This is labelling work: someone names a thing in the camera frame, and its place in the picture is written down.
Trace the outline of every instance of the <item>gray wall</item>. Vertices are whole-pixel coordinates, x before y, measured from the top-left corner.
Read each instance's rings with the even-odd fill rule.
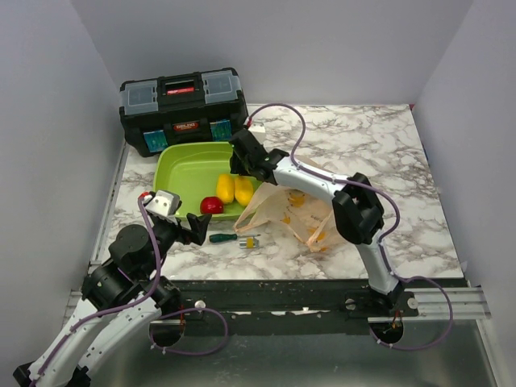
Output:
[[[113,81],[66,0],[0,2],[0,385],[60,330],[123,133]]]
[[[516,2],[476,0],[415,107],[459,257],[516,364]],[[516,368],[512,368],[516,381]]]
[[[415,102],[472,0],[72,0],[115,84],[235,67],[249,102]]]

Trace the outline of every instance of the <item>blue label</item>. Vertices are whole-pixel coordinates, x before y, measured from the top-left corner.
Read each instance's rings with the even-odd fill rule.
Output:
[[[148,131],[144,138],[150,152],[161,152],[169,146],[164,131]]]
[[[231,138],[231,122],[229,119],[210,123],[213,141],[228,141]]]

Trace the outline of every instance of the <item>green screwdriver handle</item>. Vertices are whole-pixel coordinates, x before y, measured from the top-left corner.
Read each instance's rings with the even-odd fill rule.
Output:
[[[237,239],[238,239],[237,234],[213,234],[213,235],[210,235],[211,243],[220,243],[220,242],[226,242],[228,240],[237,240]]]

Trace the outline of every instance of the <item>yellow pepper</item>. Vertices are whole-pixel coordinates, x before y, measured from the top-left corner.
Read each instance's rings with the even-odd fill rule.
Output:
[[[230,204],[235,200],[235,182],[229,173],[218,175],[215,195],[224,204]]]
[[[235,177],[235,199],[241,206],[247,206],[254,194],[252,183],[243,176]]]

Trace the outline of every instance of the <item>metal floor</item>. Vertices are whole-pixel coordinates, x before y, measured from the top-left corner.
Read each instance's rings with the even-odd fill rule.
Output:
[[[400,344],[427,343],[444,324],[407,322]],[[119,348],[92,387],[496,386],[474,321],[456,322],[445,342],[419,352],[392,351],[369,336],[233,336],[219,353],[188,358],[151,351],[147,333]],[[201,350],[216,343],[187,337],[178,347]]]

